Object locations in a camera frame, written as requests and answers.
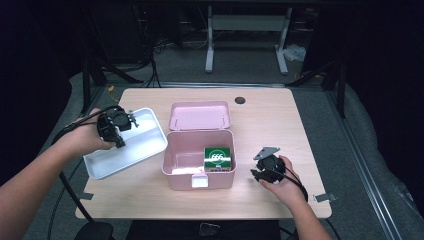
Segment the white plastic tray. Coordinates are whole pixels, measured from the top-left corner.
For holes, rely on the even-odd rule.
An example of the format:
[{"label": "white plastic tray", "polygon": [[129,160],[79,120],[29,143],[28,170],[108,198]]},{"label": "white plastic tray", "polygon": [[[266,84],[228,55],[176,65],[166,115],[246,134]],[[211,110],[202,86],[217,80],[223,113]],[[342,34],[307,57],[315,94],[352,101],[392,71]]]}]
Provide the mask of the white plastic tray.
[{"label": "white plastic tray", "polygon": [[103,179],[164,151],[168,141],[155,114],[149,108],[133,112],[138,128],[121,132],[126,146],[110,150],[98,150],[84,156],[88,175]]}]

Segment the box handle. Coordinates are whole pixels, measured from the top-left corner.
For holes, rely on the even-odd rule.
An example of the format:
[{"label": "box handle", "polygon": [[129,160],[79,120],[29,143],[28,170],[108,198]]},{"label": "box handle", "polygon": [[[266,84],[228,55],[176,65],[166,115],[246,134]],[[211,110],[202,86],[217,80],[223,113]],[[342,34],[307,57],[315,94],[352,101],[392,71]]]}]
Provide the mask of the box handle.
[{"label": "box handle", "polygon": [[191,176],[191,187],[192,188],[202,188],[208,187],[208,175],[205,173],[195,173]]}]

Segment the pink plastic container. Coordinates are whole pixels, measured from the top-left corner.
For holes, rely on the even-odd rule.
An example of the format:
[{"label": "pink plastic container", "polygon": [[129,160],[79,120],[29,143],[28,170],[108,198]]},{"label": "pink plastic container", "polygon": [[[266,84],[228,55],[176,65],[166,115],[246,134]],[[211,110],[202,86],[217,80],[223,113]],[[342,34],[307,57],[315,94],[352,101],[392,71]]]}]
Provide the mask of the pink plastic container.
[{"label": "pink plastic container", "polygon": [[[233,185],[237,167],[228,104],[224,101],[172,105],[163,173],[172,190],[218,189]],[[228,147],[231,171],[204,172],[206,147]]]}]

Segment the hand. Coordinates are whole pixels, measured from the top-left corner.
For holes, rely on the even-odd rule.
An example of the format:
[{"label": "hand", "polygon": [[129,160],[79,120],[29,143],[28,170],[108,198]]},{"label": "hand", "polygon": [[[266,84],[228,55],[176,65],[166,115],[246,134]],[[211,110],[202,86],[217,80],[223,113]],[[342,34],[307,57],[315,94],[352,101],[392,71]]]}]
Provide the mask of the hand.
[{"label": "hand", "polygon": [[[90,114],[97,111],[99,111],[99,109],[95,108],[91,111]],[[96,123],[98,118],[99,115],[88,119],[84,123],[92,124],[77,127],[73,131],[61,137],[56,144],[62,145],[64,149],[70,151],[74,158],[82,157],[99,149],[111,149],[113,146],[115,146],[115,143],[103,141],[97,132]]]},{"label": "hand", "polygon": [[[286,168],[290,171],[286,171],[286,175],[288,177],[293,178],[296,180],[296,178],[299,178],[299,176],[293,171],[293,166],[291,161],[284,156],[278,156],[278,158],[281,159],[281,161],[284,161],[284,164],[286,165]],[[260,179],[259,183],[269,191],[275,194],[275,196],[289,209],[295,206],[297,203],[304,203],[305,197],[303,196],[302,191],[298,186],[296,186],[294,183],[290,182],[287,179],[281,180],[278,184],[269,183],[265,180]]]}]

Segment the pink lid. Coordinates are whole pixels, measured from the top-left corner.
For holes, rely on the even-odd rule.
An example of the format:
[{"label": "pink lid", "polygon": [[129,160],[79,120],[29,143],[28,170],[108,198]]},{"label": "pink lid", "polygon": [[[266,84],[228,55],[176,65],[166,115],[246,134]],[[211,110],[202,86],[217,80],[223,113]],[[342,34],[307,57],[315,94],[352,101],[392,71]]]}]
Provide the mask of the pink lid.
[{"label": "pink lid", "polygon": [[169,129],[173,131],[222,129],[230,125],[225,101],[178,102],[171,108]]}]

